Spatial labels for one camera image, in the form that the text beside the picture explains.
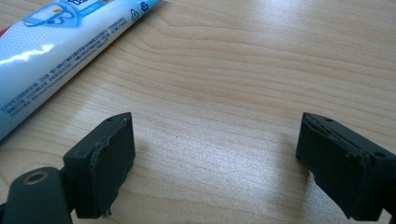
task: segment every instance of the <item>screw hole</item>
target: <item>screw hole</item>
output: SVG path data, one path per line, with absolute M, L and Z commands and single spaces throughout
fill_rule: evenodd
M 49 176 L 49 173 L 44 171 L 39 171 L 32 173 L 31 175 L 27 176 L 23 180 L 23 184 L 25 185 L 33 185 L 45 180 Z
M 385 157 L 385 154 L 381 152 L 376 152 L 375 155 L 378 157 Z

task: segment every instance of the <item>black plastic part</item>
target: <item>black plastic part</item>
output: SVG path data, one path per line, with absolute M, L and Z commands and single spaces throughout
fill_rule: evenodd
M 103 121 L 70 149 L 64 155 L 64 171 L 67 178 L 78 186 L 78 199 L 73 205 L 77 216 L 97 218 L 111 215 L 110 205 L 116 200 L 133 163 L 131 113 Z
M 396 203 L 386 203 L 385 194 L 396 156 L 335 120 L 304 113 L 296 156 L 348 218 L 377 221 L 382 208 Z
M 17 223 L 72 223 L 57 169 L 36 169 L 12 182 L 3 224 Z

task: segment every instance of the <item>white and blue tube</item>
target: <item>white and blue tube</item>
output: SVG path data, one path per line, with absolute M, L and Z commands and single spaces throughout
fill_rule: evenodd
M 161 0 L 58 0 L 0 31 L 0 140 Z

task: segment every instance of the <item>wooden table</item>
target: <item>wooden table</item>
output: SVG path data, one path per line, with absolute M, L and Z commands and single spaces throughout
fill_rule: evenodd
M 0 30 L 47 3 L 1 0 Z M 294 152 L 309 111 L 396 153 L 396 2 L 161 2 L 0 143 L 0 203 L 126 111 L 113 215 L 74 223 L 355 223 Z

